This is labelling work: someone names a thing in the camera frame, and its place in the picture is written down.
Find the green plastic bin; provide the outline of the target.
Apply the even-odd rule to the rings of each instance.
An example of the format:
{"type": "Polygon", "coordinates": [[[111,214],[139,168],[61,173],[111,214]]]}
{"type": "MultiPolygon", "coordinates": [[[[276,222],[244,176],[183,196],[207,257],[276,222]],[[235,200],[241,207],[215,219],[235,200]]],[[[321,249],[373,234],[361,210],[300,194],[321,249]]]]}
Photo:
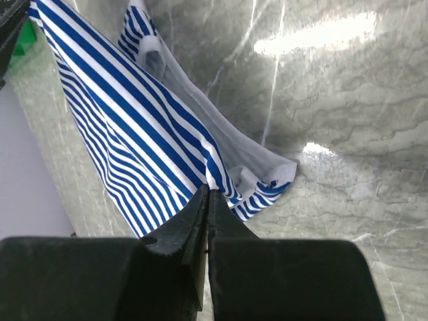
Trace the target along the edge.
{"type": "Polygon", "coordinates": [[[9,66],[11,67],[20,58],[26,55],[29,48],[37,41],[37,36],[33,24],[30,20],[26,21],[22,27],[21,33],[19,34],[17,44],[15,46],[13,55],[9,66]]]}

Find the navy white striped tank top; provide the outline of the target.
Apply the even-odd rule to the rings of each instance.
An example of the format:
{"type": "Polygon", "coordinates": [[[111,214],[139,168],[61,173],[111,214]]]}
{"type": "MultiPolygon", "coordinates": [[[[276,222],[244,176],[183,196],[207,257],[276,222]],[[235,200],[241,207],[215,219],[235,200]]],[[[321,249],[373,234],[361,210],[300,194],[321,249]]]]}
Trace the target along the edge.
{"type": "Polygon", "coordinates": [[[63,1],[32,1],[62,89],[106,191],[143,237],[199,187],[220,191],[247,221],[274,204],[297,164],[242,134],[196,87],[143,1],[131,1],[112,43],[63,1]]]}

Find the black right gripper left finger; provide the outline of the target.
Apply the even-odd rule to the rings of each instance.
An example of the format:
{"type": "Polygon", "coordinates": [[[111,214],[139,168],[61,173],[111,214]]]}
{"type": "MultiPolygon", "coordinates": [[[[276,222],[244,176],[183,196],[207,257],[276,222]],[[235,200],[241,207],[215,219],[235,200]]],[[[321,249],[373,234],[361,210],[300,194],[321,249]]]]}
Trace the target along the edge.
{"type": "Polygon", "coordinates": [[[208,188],[140,238],[1,242],[2,320],[195,320],[203,307],[208,188]]]}

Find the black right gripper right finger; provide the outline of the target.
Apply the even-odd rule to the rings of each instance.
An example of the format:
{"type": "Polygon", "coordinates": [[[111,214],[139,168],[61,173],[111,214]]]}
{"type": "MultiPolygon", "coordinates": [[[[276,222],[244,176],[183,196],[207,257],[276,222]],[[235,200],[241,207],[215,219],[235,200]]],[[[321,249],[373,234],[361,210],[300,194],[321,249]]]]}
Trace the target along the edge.
{"type": "Polygon", "coordinates": [[[209,282],[216,320],[383,320],[368,264],[338,239],[262,239],[209,194],[209,282]]]}

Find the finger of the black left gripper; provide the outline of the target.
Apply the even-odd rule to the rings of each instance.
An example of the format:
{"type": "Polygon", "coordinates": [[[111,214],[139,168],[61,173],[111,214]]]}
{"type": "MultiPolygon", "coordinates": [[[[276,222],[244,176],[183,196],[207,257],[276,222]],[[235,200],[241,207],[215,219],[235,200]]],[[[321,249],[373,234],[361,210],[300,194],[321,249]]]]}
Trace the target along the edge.
{"type": "Polygon", "coordinates": [[[23,24],[27,21],[29,0],[1,0],[0,3],[0,68],[1,86],[5,85],[5,75],[23,24]]]}

